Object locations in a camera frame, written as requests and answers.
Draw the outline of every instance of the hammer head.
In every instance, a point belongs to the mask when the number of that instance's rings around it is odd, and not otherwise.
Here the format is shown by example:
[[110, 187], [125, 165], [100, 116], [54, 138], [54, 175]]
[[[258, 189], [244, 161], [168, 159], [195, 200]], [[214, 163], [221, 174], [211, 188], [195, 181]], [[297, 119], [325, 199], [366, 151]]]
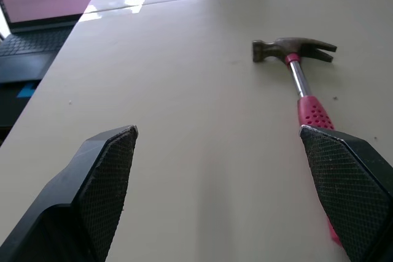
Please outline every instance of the hammer head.
[[252, 60], [255, 63], [259, 63], [268, 56], [274, 56], [285, 63], [287, 55], [296, 53], [299, 56], [315, 58], [330, 63], [333, 57], [320, 51], [320, 49], [327, 50], [328, 52], [335, 52], [337, 47], [332, 44], [308, 38], [279, 38], [273, 43], [255, 40], [252, 42]]

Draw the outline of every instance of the laptop keyboard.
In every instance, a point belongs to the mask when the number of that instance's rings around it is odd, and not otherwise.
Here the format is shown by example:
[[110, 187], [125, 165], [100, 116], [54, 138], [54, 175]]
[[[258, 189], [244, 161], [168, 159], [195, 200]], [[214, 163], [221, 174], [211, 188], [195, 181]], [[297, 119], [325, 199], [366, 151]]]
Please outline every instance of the laptop keyboard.
[[12, 34], [0, 46], [0, 56], [59, 51], [72, 28]]

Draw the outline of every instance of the white tabletop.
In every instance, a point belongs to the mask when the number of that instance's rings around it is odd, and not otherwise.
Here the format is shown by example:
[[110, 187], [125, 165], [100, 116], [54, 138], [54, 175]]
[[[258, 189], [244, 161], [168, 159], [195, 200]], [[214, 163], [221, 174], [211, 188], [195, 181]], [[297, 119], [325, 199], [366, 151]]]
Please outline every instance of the white tabletop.
[[348, 261], [329, 237], [290, 74], [253, 64], [251, 42], [337, 45], [333, 64], [304, 59], [310, 87], [337, 129], [393, 163], [391, 0], [146, 0], [135, 12], [77, 24], [0, 148], [0, 242], [85, 139], [135, 124], [107, 261]]

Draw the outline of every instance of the blue object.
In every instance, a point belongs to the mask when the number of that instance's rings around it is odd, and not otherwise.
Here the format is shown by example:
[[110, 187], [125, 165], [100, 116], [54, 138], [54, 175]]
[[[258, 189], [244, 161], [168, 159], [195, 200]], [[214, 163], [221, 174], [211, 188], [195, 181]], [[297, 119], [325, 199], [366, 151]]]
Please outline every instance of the blue object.
[[35, 92], [34, 83], [26, 83], [26, 85], [20, 90], [17, 98], [30, 98], [33, 96], [33, 93]]

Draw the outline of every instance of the red rubber grip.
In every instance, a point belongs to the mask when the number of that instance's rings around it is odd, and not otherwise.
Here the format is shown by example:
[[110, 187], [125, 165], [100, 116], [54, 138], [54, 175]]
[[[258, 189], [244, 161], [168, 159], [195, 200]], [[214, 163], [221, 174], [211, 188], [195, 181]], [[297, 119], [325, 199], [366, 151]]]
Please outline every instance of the red rubber grip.
[[[299, 124], [311, 125], [315, 127], [322, 127], [334, 130], [334, 125], [327, 115], [326, 110], [322, 104], [318, 101], [315, 96], [304, 96], [297, 102], [297, 110], [299, 117]], [[332, 225], [330, 224], [329, 218], [330, 237], [339, 245], [342, 245]]]

